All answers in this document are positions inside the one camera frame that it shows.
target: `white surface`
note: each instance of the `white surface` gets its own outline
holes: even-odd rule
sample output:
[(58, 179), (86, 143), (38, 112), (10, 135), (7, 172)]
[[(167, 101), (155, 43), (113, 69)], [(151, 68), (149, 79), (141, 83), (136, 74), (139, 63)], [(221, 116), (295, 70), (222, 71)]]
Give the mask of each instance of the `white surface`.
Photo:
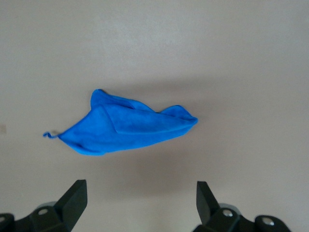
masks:
[[(204, 180), (250, 220), (308, 230), (308, 1), (2, 0), (0, 20), (1, 212), (24, 217), (85, 178), (73, 231), (190, 232)], [(199, 123), (102, 157), (42, 138), (96, 88)]]

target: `black plastic part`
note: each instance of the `black plastic part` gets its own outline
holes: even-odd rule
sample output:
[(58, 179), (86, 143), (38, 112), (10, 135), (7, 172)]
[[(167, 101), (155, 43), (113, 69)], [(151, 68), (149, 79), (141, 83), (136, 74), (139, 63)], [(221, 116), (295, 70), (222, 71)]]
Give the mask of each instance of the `black plastic part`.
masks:
[[(232, 216), (225, 216), (224, 210), (229, 210)], [(236, 232), (239, 231), (238, 225), (239, 215), (232, 209), (221, 208), (210, 218), (205, 227), (218, 232)]]
[(13, 228), (14, 215), (13, 214), (0, 214), (0, 231), (8, 232)]
[[(257, 216), (251, 222), (230, 208), (220, 208), (216, 198), (206, 182), (197, 182), (197, 211), (202, 225), (194, 232), (291, 232), (278, 218), (273, 216)], [(263, 218), (272, 220), (273, 225), (267, 225)]]
[(197, 211), (203, 225), (220, 209), (211, 189), (205, 181), (197, 182)]
[(54, 206), (43, 206), (14, 220), (0, 214), (0, 232), (70, 232), (87, 206), (86, 180), (77, 180)]
[(77, 180), (75, 184), (57, 201), (54, 208), (61, 221), (71, 231), (87, 206), (87, 184)]
[[(263, 218), (269, 218), (274, 225), (267, 225), (263, 222)], [(263, 232), (291, 232), (290, 229), (280, 219), (273, 216), (260, 215), (255, 218), (256, 226)]]

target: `metal screw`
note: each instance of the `metal screw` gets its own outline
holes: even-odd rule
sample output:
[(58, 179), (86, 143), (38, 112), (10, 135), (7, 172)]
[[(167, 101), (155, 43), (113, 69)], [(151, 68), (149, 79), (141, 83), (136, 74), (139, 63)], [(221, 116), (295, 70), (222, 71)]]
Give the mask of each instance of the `metal screw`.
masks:
[(38, 215), (43, 215), (43, 214), (46, 214), (48, 212), (48, 209), (41, 209), (39, 212), (38, 212)]
[(233, 216), (232, 211), (230, 211), (229, 209), (223, 210), (223, 214), (224, 214), (224, 216), (226, 216), (226, 217), (232, 217), (232, 216)]
[(268, 218), (268, 217), (262, 218), (262, 221), (268, 226), (274, 226), (275, 225), (274, 221), (272, 219)]

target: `blue cloth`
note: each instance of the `blue cloth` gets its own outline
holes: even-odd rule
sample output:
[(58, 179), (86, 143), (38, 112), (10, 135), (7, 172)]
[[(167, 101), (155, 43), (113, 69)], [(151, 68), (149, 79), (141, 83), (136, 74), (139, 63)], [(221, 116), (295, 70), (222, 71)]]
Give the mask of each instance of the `blue cloth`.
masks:
[(196, 123), (182, 106), (174, 105), (159, 113), (147, 105), (112, 96), (97, 89), (93, 92), (91, 111), (65, 132), (44, 137), (59, 138), (84, 155), (153, 145), (187, 133)]

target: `blue microfiber towel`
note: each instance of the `blue microfiber towel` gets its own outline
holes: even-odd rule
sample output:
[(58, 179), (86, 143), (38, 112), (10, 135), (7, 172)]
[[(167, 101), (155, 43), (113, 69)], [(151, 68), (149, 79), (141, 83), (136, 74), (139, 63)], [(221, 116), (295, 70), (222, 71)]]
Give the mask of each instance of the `blue microfiber towel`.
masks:
[(174, 105), (159, 113), (147, 105), (112, 96), (101, 89), (93, 92), (91, 111), (65, 132), (44, 137), (59, 138), (84, 155), (144, 147), (187, 133), (197, 123), (182, 106)]

